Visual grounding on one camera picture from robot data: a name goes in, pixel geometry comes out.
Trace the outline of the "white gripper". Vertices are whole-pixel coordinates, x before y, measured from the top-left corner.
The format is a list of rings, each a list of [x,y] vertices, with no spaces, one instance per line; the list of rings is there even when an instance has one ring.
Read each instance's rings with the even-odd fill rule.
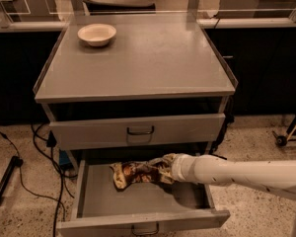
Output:
[[[177,154],[171,164],[171,176],[178,182],[198,183],[194,167],[197,156]]]

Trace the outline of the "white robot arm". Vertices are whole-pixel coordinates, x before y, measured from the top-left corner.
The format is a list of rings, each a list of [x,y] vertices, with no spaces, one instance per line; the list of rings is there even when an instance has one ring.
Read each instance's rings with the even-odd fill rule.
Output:
[[[171,175],[178,182],[237,184],[296,200],[296,160],[235,162],[213,155],[178,154]],[[296,217],[292,237],[296,237]]]

